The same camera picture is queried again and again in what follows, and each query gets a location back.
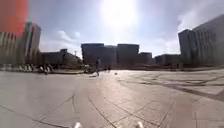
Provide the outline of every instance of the white building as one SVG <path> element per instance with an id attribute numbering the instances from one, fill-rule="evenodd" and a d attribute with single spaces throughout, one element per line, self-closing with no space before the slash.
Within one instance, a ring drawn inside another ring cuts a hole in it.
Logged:
<path id="1" fill-rule="evenodd" d="M 224 64 L 224 15 L 178 35 L 183 60 L 200 64 Z"/>
<path id="2" fill-rule="evenodd" d="M 17 46 L 15 33 L 0 32 L 0 64 L 15 63 Z"/>
<path id="3" fill-rule="evenodd" d="M 21 36 L 0 32 L 0 64 L 24 64 L 38 52 L 41 29 L 28 22 Z"/>

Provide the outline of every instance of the stone tile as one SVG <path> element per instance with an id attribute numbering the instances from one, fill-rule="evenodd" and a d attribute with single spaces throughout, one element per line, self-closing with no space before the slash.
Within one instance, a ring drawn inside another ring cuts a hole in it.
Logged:
<path id="1" fill-rule="evenodd" d="M 202 99 L 195 104 L 197 119 L 224 121 L 224 103 L 211 99 Z"/>
<path id="2" fill-rule="evenodd" d="M 119 104 L 118 106 L 121 107 L 122 109 L 128 111 L 129 113 L 134 113 L 144 107 L 142 105 L 139 105 L 139 104 L 131 102 L 131 101 L 125 102 L 123 104 Z"/>
<path id="3" fill-rule="evenodd" d="M 124 110 L 116 109 L 111 112 L 111 114 L 107 117 L 107 119 L 110 122 L 115 122 L 115 121 L 119 121 L 127 116 L 130 116 L 130 114 L 125 112 Z"/>
<path id="4" fill-rule="evenodd" d="M 161 123 L 160 128 L 197 128 L 196 121 L 191 118 L 181 118 L 168 114 Z"/>
<path id="5" fill-rule="evenodd" d="M 1 116 L 1 114 L 4 114 L 5 112 L 8 112 L 8 110 L 0 107 L 0 116 Z"/>
<path id="6" fill-rule="evenodd" d="M 224 128 L 224 121 L 197 120 L 197 128 Z"/>
<path id="7" fill-rule="evenodd" d="M 42 124 L 42 123 L 37 123 L 34 128 L 58 128 L 58 127 L 47 125 L 47 124 Z"/>
<path id="8" fill-rule="evenodd" d="M 125 103 L 125 102 L 128 101 L 126 99 L 123 99 L 123 98 L 120 98 L 120 97 L 113 97 L 113 96 L 110 96 L 109 98 L 107 98 L 107 100 L 109 100 L 110 102 L 112 102 L 114 104 L 117 104 L 117 105 Z"/>
<path id="9" fill-rule="evenodd" d="M 165 117 L 165 113 L 159 112 L 157 110 L 152 110 L 148 108 L 144 108 L 136 113 L 134 113 L 137 117 L 144 119 L 145 121 L 154 123 L 159 125 Z"/>
<path id="10" fill-rule="evenodd" d="M 63 125 L 73 126 L 77 122 L 80 122 L 83 127 L 102 127 L 108 125 L 108 122 L 95 110 L 95 108 L 88 108 L 83 106 L 80 111 L 75 111 L 71 102 L 65 103 L 57 111 L 48 115 L 44 122 Z"/>
<path id="11" fill-rule="evenodd" d="M 150 102 L 148 105 L 146 105 L 146 108 L 158 110 L 164 113 L 169 113 L 172 109 L 172 104 L 161 102 Z"/>
<path id="12" fill-rule="evenodd" d="M 117 128 L 136 128 L 138 125 L 138 122 L 141 122 L 143 124 L 144 128 L 157 128 L 157 126 L 147 123 L 135 116 L 129 116 L 123 120 L 120 120 L 120 121 L 114 123 L 114 125 Z"/>
<path id="13" fill-rule="evenodd" d="M 31 128 L 35 122 L 13 112 L 5 112 L 0 115 L 0 128 Z"/>

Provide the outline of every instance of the pavement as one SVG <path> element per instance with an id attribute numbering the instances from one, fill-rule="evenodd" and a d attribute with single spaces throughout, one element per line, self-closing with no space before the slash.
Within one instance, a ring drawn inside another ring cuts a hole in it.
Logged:
<path id="1" fill-rule="evenodd" d="M 223 72 L 0 72 L 0 128 L 224 128 Z"/>

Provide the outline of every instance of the office building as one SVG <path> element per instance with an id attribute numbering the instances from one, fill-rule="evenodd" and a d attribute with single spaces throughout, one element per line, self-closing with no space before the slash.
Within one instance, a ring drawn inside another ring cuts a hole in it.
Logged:
<path id="1" fill-rule="evenodd" d="M 137 62 L 141 64 L 150 64 L 152 62 L 152 53 L 141 52 L 138 54 Z"/>
<path id="2" fill-rule="evenodd" d="M 0 32 L 0 64 L 35 63 L 39 51 L 41 29 L 28 22 L 22 35 Z"/>
<path id="3" fill-rule="evenodd" d="M 137 44 L 118 44 L 117 63 L 120 66 L 129 66 L 137 62 L 139 45 Z"/>
<path id="4" fill-rule="evenodd" d="M 155 63 L 162 66 L 178 65 L 180 63 L 179 54 L 163 54 L 155 57 Z"/>
<path id="5" fill-rule="evenodd" d="M 20 64 L 36 63 L 40 43 L 41 28 L 32 22 L 26 23 L 22 37 L 19 39 L 17 49 Z"/>
<path id="6" fill-rule="evenodd" d="M 0 64 L 15 64 L 17 35 L 12 32 L 0 32 Z"/>
<path id="7" fill-rule="evenodd" d="M 224 64 L 224 15 L 178 34 L 183 63 Z"/>
<path id="8" fill-rule="evenodd" d="M 103 62 L 105 67 L 115 68 L 117 65 L 117 46 L 105 45 Z"/>
<path id="9" fill-rule="evenodd" d="M 67 49 L 41 53 L 41 64 L 50 64 L 53 68 L 75 68 L 80 63 L 81 59 L 69 53 Z"/>
<path id="10" fill-rule="evenodd" d="M 94 65 L 97 58 L 102 59 L 104 56 L 104 44 L 102 43 L 85 43 L 81 44 L 83 62 L 88 65 Z"/>

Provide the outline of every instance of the pedestrian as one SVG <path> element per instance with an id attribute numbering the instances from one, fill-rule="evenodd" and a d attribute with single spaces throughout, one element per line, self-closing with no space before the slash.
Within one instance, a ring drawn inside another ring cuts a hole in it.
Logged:
<path id="1" fill-rule="evenodd" d="M 95 63 L 96 66 L 96 74 L 99 76 L 99 66 L 100 66 L 100 58 L 98 57 Z"/>

